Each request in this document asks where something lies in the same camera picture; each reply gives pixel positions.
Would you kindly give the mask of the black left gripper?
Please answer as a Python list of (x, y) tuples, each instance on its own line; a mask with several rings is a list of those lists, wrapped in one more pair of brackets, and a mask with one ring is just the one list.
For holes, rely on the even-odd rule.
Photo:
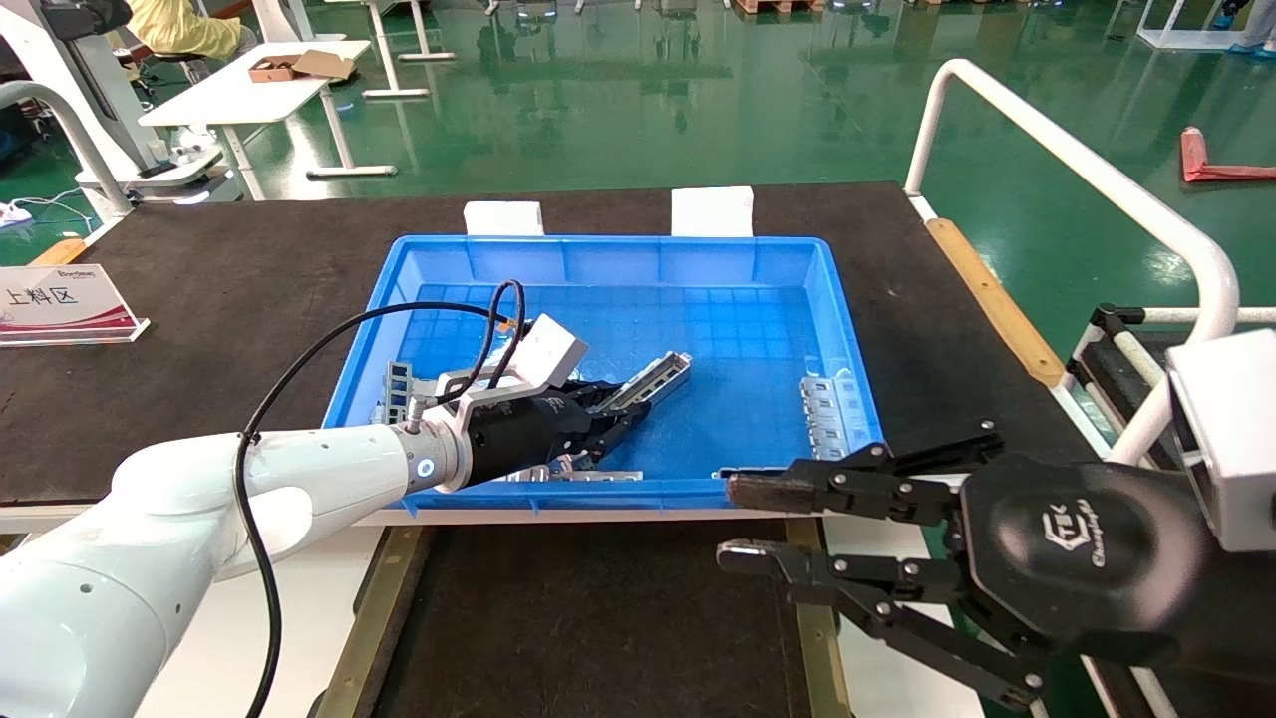
[(583, 455), (597, 465), (651, 413), (651, 400), (621, 406), (620, 383), (570, 381), (567, 397), (547, 392), (478, 406), (467, 436), (473, 449), (470, 486), (484, 485), (560, 457), (583, 441)]

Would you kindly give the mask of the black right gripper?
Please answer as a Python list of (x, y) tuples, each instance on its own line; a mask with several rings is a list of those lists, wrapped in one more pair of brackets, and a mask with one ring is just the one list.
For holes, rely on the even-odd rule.
[[(1147, 667), (1194, 658), (1212, 534), (1189, 481), (1114, 463), (993, 460), (1003, 451), (989, 426), (902, 454), (870, 444), (840, 460), (726, 469), (726, 496), (748, 510), (933, 527), (960, 506), (963, 573), (953, 560), (744, 538), (720, 542), (716, 561), (727, 573), (782, 582), (794, 604), (832, 608), (870, 639), (1011, 710), (1039, 703), (1037, 664), (912, 604), (958, 603), (1004, 648), (1035, 656)], [(937, 478), (971, 472), (961, 490)]]

